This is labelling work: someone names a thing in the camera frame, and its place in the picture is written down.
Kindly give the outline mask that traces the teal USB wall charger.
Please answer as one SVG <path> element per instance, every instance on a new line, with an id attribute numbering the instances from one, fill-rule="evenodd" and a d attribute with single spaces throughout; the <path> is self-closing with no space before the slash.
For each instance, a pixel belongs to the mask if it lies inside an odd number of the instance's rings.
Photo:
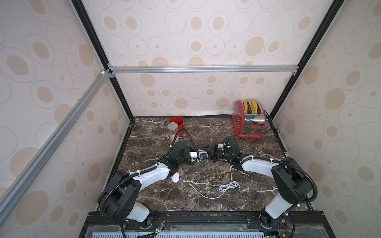
<path id="1" fill-rule="evenodd" d="M 208 158 L 207 152 L 199 152 L 199 160 L 200 161 L 207 160 L 207 158 Z"/>

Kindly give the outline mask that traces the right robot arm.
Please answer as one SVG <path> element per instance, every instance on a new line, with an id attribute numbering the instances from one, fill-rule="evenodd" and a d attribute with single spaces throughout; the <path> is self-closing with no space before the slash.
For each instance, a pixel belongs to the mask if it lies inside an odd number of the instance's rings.
<path id="1" fill-rule="evenodd" d="M 278 194 L 267 204 L 259 216 L 265 228 L 272 228 L 279 218 L 298 204 L 317 198 L 318 188 L 313 179 L 290 157 L 281 159 L 255 157 L 240 151 L 236 138 L 227 136 L 221 143 L 209 146 L 208 159 L 226 160 L 233 169 L 253 172 L 274 179 Z"/>

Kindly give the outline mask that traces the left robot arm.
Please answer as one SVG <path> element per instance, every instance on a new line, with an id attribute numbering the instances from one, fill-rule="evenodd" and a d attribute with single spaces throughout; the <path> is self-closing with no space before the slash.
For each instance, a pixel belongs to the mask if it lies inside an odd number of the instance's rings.
<path id="1" fill-rule="evenodd" d="M 150 210 L 137 202 L 138 194 L 144 188 L 170 177 L 178 181 L 178 170 L 183 164 L 193 165 L 200 159 L 195 143 L 185 129 L 175 134 L 169 151 L 146 169 L 128 173 L 118 171 L 98 197 L 99 211 L 117 223 L 135 220 L 147 223 Z"/>

